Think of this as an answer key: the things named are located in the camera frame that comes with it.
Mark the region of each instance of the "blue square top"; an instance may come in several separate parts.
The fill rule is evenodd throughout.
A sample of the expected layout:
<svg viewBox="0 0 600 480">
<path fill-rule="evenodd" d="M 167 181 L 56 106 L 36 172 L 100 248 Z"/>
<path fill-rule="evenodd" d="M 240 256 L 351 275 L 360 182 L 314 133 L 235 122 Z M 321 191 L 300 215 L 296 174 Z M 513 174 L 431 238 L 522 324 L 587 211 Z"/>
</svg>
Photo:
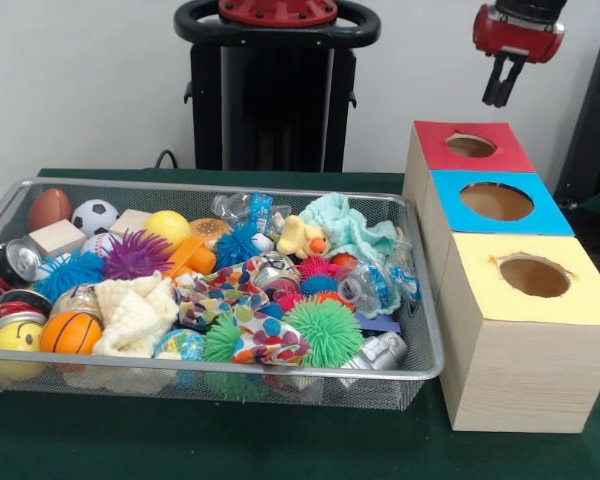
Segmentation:
<svg viewBox="0 0 600 480">
<path fill-rule="evenodd" d="M 453 231 L 573 236 L 535 173 L 438 170 L 431 174 Z"/>
</svg>

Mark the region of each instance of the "white wall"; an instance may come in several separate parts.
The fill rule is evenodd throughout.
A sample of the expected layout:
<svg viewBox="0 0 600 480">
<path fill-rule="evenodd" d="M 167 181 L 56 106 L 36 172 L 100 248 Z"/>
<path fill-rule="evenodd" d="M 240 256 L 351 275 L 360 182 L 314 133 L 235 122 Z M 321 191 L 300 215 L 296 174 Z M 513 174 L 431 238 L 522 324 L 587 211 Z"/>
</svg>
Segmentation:
<svg viewBox="0 0 600 480">
<path fill-rule="evenodd" d="M 142 168 L 169 147 L 193 166 L 182 104 L 184 0 L 0 0 L 0 192 L 43 166 Z M 347 171 L 404 171 L 414 119 L 511 121 L 553 186 L 600 43 L 600 0 L 570 0 L 552 63 L 525 68 L 503 110 L 480 103 L 491 61 L 471 42 L 482 0 L 363 0 L 381 40 L 357 51 Z"/>
</svg>

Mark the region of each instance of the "green table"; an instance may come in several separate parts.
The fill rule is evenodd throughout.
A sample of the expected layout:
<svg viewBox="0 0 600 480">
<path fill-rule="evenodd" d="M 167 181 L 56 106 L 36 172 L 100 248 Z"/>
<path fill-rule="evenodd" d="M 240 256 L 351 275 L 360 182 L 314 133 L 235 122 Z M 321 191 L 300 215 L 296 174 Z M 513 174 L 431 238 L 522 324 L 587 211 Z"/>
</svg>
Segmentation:
<svg viewBox="0 0 600 480">
<path fill-rule="evenodd" d="M 392 174 L 43 170 L 41 176 L 399 193 Z M 5 478 L 600 478 L 582 435 L 453 432 L 438 381 L 406 412 L 0 393 Z"/>
</svg>

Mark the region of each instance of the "wire mesh basket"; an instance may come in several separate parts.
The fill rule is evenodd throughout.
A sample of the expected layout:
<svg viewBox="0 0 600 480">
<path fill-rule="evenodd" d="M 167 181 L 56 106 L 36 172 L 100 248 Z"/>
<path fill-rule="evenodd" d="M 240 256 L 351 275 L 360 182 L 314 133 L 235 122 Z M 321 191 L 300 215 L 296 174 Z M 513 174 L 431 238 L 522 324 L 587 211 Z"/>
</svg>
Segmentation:
<svg viewBox="0 0 600 480">
<path fill-rule="evenodd" d="M 169 209 L 190 219 L 207 217 L 211 200 L 218 194 L 260 191 L 274 196 L 276 204 L 291 205 L 294 213 L 299 213 L 325 193 L 36 178 L 16 184 L 0 201 L 0 242 L 26 234 L 28 209 L 49 188 L 64 190 L 74 205 L 100 198 L 120 212 L 128 208 L 147 212 Z M 406 409 L 422 384 L 440 373 L 444 362 L 417 218 L 411 205 L 395 195 L 347 195 L 351 207 L 362 212 L 369 225 L 391 220 L 408 232 L 413 245 L 412 266 L 420 281 L 422 300 L 415 309 L 403 305 L 394 313 L 408 346 L 399 370 L 267 367 L 0 350 L 3 364 L 38 366 L 41 370 L 25 381 L 10 381 L 0 375 L 0 389 Z"/>
</svg>

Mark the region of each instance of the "yellow ball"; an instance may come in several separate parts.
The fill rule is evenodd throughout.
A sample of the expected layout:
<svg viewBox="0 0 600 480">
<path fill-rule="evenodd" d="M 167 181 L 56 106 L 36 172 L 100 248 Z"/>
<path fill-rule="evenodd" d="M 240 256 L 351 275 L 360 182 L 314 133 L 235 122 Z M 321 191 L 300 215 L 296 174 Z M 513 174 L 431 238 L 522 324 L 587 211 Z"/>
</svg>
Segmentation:
<svg viewBox="0 0 600 480">
<path fill-rule="evenodd" d="M 9 323 L 0 329 L 0 350 L 39 352 L 41 333 L 42 325 L 36 322 Z M 44 363 L 0 360 L 0 373 L 14 381 L 29 380 L 44 368 Z"/>
<path fill-rule="evenodd" d="M 167 253 L 175 252 L 182 242 L 193 234 L 187 219 L 171 210 L 154 213 L 147 218 L 144 228 L 147 230 L 147 234 L 159 235 L 171 244 L 164 250 Z"/>
</svg>

